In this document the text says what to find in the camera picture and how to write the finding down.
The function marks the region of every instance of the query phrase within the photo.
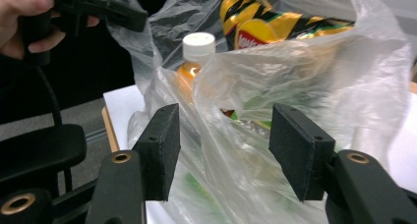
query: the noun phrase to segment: human hand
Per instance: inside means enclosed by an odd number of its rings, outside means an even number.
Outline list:
[[[15,59],[23,59],[25,47],[19,31],[18,17],[40,15],[49,11],[53,6],[53,0],[0,0],[0,54]],[[97,18],[89,18],[89,27],[97,24]],[[48,51],[55,47],[64,37],[64,32],[52,26],[50,35],[29,45],[29,52]]]

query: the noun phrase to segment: white table surface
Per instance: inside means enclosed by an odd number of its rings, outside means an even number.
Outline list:
[[[144,109],[143,96],[135,85],[106,92],[103,96],[119,147],[128,149],[129,120],[134,112]],[[397,184],[417,194],[417,94],[410,93],[410,97],[409,112],[391,146],[388,161],[390,174]],[[163,219],[166,212],[158,202],[147,202],[147,209],[148,219],[159,219],[154,222],[149,220],[149,224],[174,223],[172,219],[169,220],[169,216]]]

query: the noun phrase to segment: black cable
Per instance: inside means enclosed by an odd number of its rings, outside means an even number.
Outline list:
[[[58,99],[56,98],[55,92],[52,89],[52,86],[49,83],[48,78],[43,73],[43,70],[40,66],[36,66],[36,70],[39,73],[40,78],[42,79],[43,85],[48,92],[49,99],[52,106],[52,118],[55,126],[62,125],[62,116],[61,110],[59,109]],[[64,180],[65,180],[65,192],[68,193],[73,189],[73,177],[71,174],[71,168],[64,169]]]
[[[40,78],[42,79],[43,85],[48,92],[49,99],[52,106],[52,118],[55,126],[62,125],[61,110],[59,109],[58,100],[56,98],[55,92],[52,89],[52,86],[49,83],[49,80],[46,78],[46,75],[43,73],[43,70],[40,66],[36,66],[36,70],[39,73]]]

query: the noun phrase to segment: yellow snack bag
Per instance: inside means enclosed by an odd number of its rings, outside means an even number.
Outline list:
[[[352,22],[276,12],[267,0],[221,0],[220,18],[229,50],[250,48],[286,39],[336,34]]]

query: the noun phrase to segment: plastic bag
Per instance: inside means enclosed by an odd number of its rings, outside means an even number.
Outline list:
[[[217,50],[225,50],[218,2],[168,0],[144,33],[110,28],[133,56],[146,102],[131,119],[129,144],[157,108],[178,102],[180,164],[189,173],[175,178],[164,204],[178,223],[325,223],[322,202],[297,200],[268,140],[219,109],[267,121],[273,103],[289,104],[334,137],[337,149],[362,150],[385,164],[407,107],[410,45],[379,0],[269,0],[276,9],[356,25],[335,35],[218,53],[195,79],[190,101],[177,90],[172,70],[181,64],[180,42],[189,32],[211,32]],[[187,175],[197,183],[187,183]]]

